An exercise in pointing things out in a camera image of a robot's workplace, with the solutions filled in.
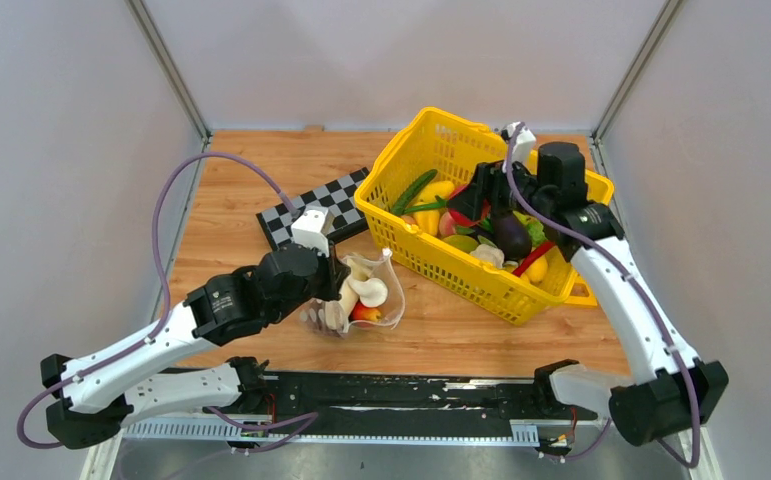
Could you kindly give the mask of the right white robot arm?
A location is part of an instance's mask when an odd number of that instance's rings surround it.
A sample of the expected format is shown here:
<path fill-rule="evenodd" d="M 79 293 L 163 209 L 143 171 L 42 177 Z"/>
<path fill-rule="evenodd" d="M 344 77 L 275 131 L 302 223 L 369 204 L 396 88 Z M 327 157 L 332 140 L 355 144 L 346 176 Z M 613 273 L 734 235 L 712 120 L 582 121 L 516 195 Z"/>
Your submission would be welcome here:
<path fill-rule="evenodd" d="M 456 217 L 490 220 L 499 246 L 514 240 L 514 217 L 539 221 L 562 258 L 584 279 L 623 348 L 630 377 L 564 360 L 535 373 L 532 403 L 545 417 L 570 406 L 608 418 L 631 445 L 688 432 L 694 446 L 729 382 L 669 320 L 642 278 L 609 207 L 612 183 L 590 171 L 568 142 L 521 142 L 501 160 L 477 164 L 448 201 Z"/>

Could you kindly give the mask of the red apple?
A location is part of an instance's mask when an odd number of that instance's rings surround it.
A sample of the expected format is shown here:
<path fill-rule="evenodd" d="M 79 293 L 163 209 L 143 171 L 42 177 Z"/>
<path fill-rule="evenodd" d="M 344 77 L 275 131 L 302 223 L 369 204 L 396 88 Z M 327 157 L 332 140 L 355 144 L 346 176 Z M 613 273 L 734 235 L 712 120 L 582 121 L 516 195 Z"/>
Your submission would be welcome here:
<path fill-rule="evenodd" d="M 446 206 L 458 225 L 474 226 L 490 215 L 490 196 L 489 188 L 465 184 L 454 190 Z"/>

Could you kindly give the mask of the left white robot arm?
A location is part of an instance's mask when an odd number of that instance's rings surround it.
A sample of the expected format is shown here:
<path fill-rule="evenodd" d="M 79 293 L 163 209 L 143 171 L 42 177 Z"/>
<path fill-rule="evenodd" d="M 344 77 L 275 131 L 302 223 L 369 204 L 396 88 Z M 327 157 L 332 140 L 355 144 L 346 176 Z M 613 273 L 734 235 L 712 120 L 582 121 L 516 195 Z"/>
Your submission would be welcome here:
<path fill-rule="evenodd" d="M 312 300 L 337 300 L 350 268 L 334 253 L 289 244 L 256 266 L 217 275 L 161 319 L 99 352 L 41 362 L 54 397 L 49 433 L 68 449 L 112 438 L 143 419 L 192 408 L 254 413 L 267 400 L 265 364 L 233 357 L 204 370 L 179 361 L 259 334 Z"/>

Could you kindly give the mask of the clear polka dot zip bag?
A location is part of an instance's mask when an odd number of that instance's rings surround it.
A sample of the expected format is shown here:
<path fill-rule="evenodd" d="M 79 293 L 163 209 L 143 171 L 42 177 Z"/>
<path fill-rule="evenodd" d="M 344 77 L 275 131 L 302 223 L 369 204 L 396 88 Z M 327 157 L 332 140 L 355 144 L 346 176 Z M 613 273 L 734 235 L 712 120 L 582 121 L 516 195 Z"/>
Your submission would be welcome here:
<path fill-rule="evenodd" d="M 335 301 L 311 300 L 300 309 L 300 320 L 323 335 L 346 337 L 353 328 L 395 328 L 406 308 L 405 294 L 392 265 L 393 252 L 383 248 L 377 259 L 345 255 L 341 262 L 350 276 Z"/>

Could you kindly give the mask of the white oyster mushroom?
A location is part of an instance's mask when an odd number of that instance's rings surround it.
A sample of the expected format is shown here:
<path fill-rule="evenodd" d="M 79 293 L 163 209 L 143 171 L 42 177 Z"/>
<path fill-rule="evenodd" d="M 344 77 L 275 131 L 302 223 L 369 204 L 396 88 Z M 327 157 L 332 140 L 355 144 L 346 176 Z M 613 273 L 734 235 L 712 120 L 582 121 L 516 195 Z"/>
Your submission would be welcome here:
<path fill-rule="evenodd" d="M 345 263 L 350 267 L 351 286 L 359 295 L 359 301 L 368 307 L 383 305 L 389 295 L 384 281 L 375 277 L 373 269 L 357 258 L 348 257 Z"/>

